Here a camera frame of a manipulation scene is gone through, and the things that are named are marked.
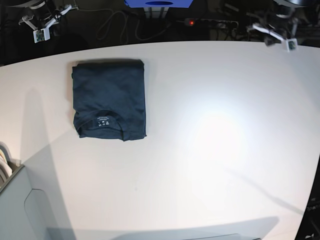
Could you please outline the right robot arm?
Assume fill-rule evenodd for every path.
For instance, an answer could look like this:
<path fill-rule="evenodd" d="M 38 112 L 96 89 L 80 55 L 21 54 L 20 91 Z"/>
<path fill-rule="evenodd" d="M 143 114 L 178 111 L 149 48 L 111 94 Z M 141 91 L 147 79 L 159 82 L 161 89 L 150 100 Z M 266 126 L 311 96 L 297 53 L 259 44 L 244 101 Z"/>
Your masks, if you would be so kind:
<path fill-rule="evenodd" d="M 57 7 L 53 0 L 31 0 L 24 4 L 23 8 L 29 13 L 22 16 L 18 24 L 25 24 L 32 30 L 35 44 L 51 39 L 51 28 L 61 23 L 63 17 L 71 10 L 78 10 L 76 1 L 74 4 L 66 4 Z"/>

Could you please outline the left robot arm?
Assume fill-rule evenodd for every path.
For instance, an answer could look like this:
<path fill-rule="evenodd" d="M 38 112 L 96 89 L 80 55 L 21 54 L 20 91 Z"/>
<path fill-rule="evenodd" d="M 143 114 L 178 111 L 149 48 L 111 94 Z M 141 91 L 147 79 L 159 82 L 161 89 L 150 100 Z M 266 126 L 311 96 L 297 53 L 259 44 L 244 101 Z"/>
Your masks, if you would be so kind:
<path fill-rule="evenodd" d="M 296 33 L 300 22 L 296 17 L 296 9 L 311 7 L 315 3 L 315 0 L 273 0 L 271 7 L 264 13 L 248 14 L 257 18 L 258 22 L 248 25 L 246 31 L 263 34 L 264 43 L 268 47 L 278 41 L 285 51 L 294 52 L 298 49 Z"/>

